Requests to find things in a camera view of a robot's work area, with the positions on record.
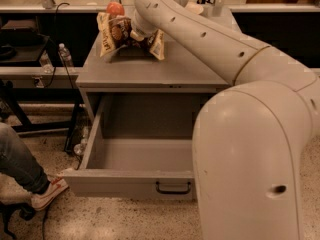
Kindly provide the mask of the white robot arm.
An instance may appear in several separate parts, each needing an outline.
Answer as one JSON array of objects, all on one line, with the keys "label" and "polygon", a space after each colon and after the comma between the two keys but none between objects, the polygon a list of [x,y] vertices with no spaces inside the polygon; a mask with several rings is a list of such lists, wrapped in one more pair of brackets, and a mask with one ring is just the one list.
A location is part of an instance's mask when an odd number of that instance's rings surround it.
[{"label": "white robot arm", "polygon": [[303,240],[300,155],[320,128],[320,79],[260,40],[187,10],[134,0],[133,29],[160,29],[229,85],[199,112],[193,170],[204,240]]}]

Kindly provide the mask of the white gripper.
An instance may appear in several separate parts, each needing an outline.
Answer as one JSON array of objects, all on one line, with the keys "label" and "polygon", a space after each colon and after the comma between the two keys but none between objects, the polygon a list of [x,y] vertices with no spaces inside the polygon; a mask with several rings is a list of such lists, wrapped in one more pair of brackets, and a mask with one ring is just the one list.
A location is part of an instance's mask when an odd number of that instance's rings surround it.
[{"label": "white gripper", "polygon": [[136,41],[142,41],[144,38],[152,36],[156,28],[146,21],[138,12],[133,14],[131,19],[130,37]]}]

